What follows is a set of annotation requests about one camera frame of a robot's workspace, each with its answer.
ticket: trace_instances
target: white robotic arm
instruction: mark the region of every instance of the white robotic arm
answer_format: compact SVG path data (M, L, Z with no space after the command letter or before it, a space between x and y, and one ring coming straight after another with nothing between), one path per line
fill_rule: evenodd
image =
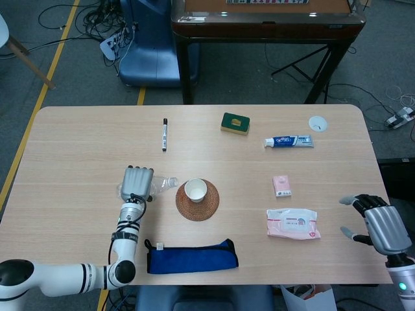
M341 227L341 231L353 241L373 246L387 256L385 265L405 311L415 311L415 262L405 253L412 242L396 208L367 194L348 196L340 203L354 206L364 218L369 235L358 235L346 227Z
M153 170L129 166L124 175L123 199L117 230L112 234L108 265L53 266L12 259L0 263L0 310L22 311L26 293L34 287L49 297L83 294L96 288L114 290L128 285L136 275L138 233L150 192ZM111 250L117 262L110 264Z

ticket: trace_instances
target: table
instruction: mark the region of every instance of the table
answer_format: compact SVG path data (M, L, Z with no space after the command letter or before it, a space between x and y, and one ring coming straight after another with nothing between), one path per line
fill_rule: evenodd
M251 118L247 136L223 132L227 111ZM328 131L313 132L321 115ZM169 120L161 151L163 118ZM313 135L315 148L271 149L274 135ZM176 190L148 204L141 223L133 284L301 284L390 282L384 256L342 235L366 232L344 195L386 197L362 113L349 105L117 106L43 108L36 116L3 221L0 262L106 264L121 207L116 188L127 165L152 167L181 182L205 178L220 194L203 222L185 219ZM293 195L275 198L272 176L289 175ZM318 212L321 240L267 236L266 209ZM166 247L206 246L230 238L239 268L149 275L144 239Z
M189 44L252 42L327 44L306 104L314 104L366 23L358 0L310 0L307 4L228 5L225 0L172 1L172 29L184 104L193 103Z

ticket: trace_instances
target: white paper cup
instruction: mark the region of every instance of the white paper cup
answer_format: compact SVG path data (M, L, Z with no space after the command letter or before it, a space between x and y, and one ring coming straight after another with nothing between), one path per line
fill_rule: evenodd
M190 179L184 185L184 192L186 193L186 196L195 203L201 202L207 191L208 186L206 186L206 183L199 178Z

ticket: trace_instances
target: pencil case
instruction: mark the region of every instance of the pencil case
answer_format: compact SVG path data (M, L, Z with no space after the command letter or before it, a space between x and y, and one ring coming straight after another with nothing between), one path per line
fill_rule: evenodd
M220 244L198 248L163 248L157 250L144 241L147 273L169 274L232 269L239 266L235 246L228 238Z

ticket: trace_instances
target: marker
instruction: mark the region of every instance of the marker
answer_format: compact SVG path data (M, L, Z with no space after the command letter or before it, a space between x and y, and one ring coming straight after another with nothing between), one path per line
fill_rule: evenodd
M163 140L161 142L161 148L163 151L167 150L167 119L163 119Z

